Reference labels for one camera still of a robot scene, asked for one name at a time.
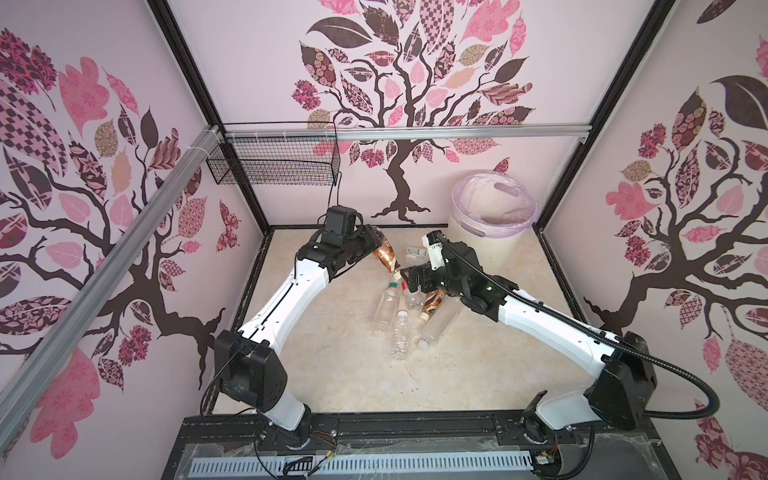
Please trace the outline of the black base frame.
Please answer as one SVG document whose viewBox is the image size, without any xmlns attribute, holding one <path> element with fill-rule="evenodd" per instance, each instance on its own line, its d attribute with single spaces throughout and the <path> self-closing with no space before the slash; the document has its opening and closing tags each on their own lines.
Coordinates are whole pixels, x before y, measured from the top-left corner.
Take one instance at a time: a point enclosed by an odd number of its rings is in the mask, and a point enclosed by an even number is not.
<svg viewBox="0 0 768 480">
<path fill-rule="evenodd" d="M 162 476 L 188 479 L 195 458 L 377 453 L 525 451 L 530 472 L 364 475 L 315 479 L 677 479 L 679 473 L 653 425 L 630 432 L 604 424 L 567 427 L 541 444 L 523 433 L 518 410 L 316 413 L 308 441 L 295 447 L 266 419 L 237 415 L 189 417 Z"/>
</svg>

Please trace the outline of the aluminium rail wall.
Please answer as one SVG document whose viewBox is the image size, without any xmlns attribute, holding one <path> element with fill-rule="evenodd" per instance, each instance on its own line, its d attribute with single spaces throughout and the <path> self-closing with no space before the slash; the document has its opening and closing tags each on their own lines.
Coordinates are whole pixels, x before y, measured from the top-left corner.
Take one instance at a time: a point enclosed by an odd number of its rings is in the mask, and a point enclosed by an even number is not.
<svg viewBox="0 0 768 480">
<path fill-rule="evenodd" d="M 471 125 L 442 127 L 387 127 L 339 129 L 239 129 L 225 134 L 227 139 L 310 139 L 317 141 L 442 140 L 461 138 L 538 138 L 589 136 L 588 124 Z"/>
<path fill-rule="evenodd" d="M 105 262 L 79 290 L 63 317 L 42 339 L 1 392 L 1 447 L 6 448 L 34 409 L 126 275 L 140 250 L 159 227 L 198 167 L 221 141 L 221 128 L 205 127 L 183 153 L 181 164 L 166 177 Z"/>
</svg>

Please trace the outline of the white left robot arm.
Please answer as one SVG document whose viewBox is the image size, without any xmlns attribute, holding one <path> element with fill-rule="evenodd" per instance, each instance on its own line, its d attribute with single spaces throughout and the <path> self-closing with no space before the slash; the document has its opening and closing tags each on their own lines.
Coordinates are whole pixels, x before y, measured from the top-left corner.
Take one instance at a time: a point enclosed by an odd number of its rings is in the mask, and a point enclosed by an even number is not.
<svg viewBox="0 0 768 480">
<path fill-rule="evenodd" d="M 279 354 L 307 307 L 345 267 L 354 266 L 383 245 L 371 225 L 350 233 L 324 228 L 297 252 L 291 272 L 262 309 L 237 331 L 224 331 L 214 345 L 213 385 L 247 404 L 277 427 L 287 443 L 304 445 L 311 409 L 289 391 Z"/>
</svg>

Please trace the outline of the aluminium rail back wall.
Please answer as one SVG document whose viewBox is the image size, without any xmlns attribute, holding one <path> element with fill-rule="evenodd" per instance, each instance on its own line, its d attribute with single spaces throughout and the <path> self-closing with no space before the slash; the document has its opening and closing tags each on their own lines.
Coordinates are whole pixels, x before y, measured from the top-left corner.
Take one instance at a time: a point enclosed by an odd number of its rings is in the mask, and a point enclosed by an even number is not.
<svg viewBox="0 0 768 480">
<path fill-rule="evenodd" d="M 387 127 L 339 129 L 239 129 L 225 134 L 227 139 L 310 139 L 317 141 L 442 140 L 461 138 L 538 138 L 589 136 L 588 124 L 471 125 L 442 127 Z"/>
</svg>

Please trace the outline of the brown Nescafe bottle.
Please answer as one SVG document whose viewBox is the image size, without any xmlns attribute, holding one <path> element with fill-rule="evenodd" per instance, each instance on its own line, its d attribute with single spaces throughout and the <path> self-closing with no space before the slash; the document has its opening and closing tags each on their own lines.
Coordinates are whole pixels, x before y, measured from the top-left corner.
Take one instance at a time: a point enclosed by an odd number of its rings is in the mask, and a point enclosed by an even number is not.
<svg viewBox="0 0 768 480">
<path fill-rule="evenodd" d="M 422 305 L 419 319 L 422 322 L 428 322 L 442 305 L 446 298 L 446 293 L 442 290 L 435 290 L 429 293 Z"/>
</svg>

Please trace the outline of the red label clear bottle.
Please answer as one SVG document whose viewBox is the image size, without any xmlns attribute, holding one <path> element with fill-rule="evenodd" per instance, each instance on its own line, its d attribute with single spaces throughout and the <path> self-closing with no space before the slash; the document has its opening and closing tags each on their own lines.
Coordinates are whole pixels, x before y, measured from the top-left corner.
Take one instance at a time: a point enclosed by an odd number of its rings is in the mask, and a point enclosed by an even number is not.
<svg viewBox="0 0 768 480">
<path fill-rule="evenodd" d="M 404 281 L 400 285 L 401 297 L 406 309 L 409 311 L 420 311 L 424 305 L 425 295 L 420 290 L 411 292 Z"/>
</svg>

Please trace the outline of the brown label bottle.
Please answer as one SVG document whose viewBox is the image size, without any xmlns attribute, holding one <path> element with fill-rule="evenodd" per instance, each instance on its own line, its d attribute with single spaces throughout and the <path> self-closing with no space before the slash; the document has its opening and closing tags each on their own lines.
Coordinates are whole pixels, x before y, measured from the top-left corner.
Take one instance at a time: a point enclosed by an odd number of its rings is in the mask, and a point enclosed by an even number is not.
<svg viewBox="0 0 768 480">
<path fill-rule="evenodd" d="M 400 273 L 401 265 L 396 258 L 394 248 L 379 227 L 374 226 L 373 230 L 381 241 L 381 245 L 373 252 L 374 256 L 392 275 L 395 282 L 401 282 L 403 280 Z"/>
</svg>

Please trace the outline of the clear bottle white cap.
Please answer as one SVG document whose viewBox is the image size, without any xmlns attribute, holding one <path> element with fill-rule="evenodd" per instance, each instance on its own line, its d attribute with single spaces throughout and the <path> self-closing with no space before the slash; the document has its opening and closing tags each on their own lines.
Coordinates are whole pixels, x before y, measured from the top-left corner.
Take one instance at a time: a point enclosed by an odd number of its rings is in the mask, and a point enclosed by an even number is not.
<svg viewBox="0 0 768 480">
<path fill-rule="evenodd" d="M 451 299 L 431 311 L 420 313 L 419 319 L 422 325 L 417 347 L 420 350 L 428 350 L 435 345 L 463 308 L 464 305 L 460 300 Z"/>
</svg>

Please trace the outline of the white waste bin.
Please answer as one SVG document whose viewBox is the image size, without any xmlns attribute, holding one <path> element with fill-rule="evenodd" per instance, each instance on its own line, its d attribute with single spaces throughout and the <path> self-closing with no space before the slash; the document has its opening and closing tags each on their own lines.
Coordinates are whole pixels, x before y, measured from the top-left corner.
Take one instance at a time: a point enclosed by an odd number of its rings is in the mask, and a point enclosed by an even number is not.
<svg viewBox="0 0 768 480">
<path fill-rule="evenodd" d="M 537 214 L 525 186 L 499 172 L 477 173 L 452 189 L 446 236 L 474 249 L 485 272 L 500 274 Z"/>
</svg>

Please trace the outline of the aluminium rail left wall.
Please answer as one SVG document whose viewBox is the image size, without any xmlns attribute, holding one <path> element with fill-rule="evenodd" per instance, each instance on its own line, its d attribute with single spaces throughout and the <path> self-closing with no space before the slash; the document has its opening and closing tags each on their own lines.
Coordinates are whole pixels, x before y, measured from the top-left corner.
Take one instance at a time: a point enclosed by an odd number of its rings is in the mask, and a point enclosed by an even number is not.
<svg viewBox="0 0 768 480">
<path fill-rule="evenodd" d="M 63 317 L 42 339 L 1 392 L 1 447 L 6 448 L 34 409 L 126 275 L 140 250 L 159 227 L 198 167 L 221 141 L 221 128 L 205 127 L 183 153 L 181 164 L 166 177 L 105 262 L 79 290 Z"/>
</svg>

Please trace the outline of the purple bin liner bag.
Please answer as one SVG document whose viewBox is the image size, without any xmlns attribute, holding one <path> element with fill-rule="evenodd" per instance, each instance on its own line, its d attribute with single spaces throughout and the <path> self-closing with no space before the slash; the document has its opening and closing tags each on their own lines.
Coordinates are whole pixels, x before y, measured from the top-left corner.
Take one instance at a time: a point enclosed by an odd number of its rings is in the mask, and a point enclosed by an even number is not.
<svg viewBox="0 0 768 480">
<path fill-rule="evenodd" d="M 537 214 L 535 196 L 496 171 L 464 177 L 450 195 L 449 225 L 481 238 L 515 236 L 531 227 Z"/>
</svg>

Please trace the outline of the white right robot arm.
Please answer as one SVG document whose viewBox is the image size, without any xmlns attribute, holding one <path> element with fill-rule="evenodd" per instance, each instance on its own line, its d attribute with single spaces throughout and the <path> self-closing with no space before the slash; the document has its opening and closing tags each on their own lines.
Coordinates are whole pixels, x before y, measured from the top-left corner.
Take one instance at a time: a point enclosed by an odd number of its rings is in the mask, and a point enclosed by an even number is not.
<svg viewBox="0 0 768 480">
<path fill-rule="evenodd" d="M 648 352 L 644 340 L 608 334 L 554 310 L 517 284 L 488 275 L 465 244 L 428 247 L 429 260 L 405 268 L 401 275 L 411 291 L 443 291 L 463 306 L 495 322 L 518 329 L 557 350 L 590 377 L 570 390 L 537 394 L 528 410 L 552 431 L 602 421 L 634 430 L 655 391 L 653 365 L 637 357 Z"/>
</svg>

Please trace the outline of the clear bottle green cap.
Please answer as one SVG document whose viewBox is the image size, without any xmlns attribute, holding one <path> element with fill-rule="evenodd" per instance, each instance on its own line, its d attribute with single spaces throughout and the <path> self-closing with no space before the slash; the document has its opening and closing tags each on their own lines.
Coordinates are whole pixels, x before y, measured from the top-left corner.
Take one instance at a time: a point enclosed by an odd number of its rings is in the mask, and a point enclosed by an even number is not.
<svg viewBox="0 0 768 480">
<path fill-rule="evenodd" d="M 392 326 L 399 304 L 399 283 L 391 281 L 378 303 L 374 324 L 378 331 L 388 331 Z"/>
</svg>

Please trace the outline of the clear crushed bottle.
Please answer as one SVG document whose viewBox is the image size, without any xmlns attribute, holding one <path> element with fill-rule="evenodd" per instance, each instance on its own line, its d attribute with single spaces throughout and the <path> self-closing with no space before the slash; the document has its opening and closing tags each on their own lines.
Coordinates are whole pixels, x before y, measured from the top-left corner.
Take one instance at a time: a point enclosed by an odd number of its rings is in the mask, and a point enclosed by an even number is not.
<svg viewBox="0 0 768 480">
<path fill-rule="evenodd" d="M 391 357 L 404 360 L 410 348 L 410 325 L 407 310 L 398 310 L 392 323 Z"/>
</svg>

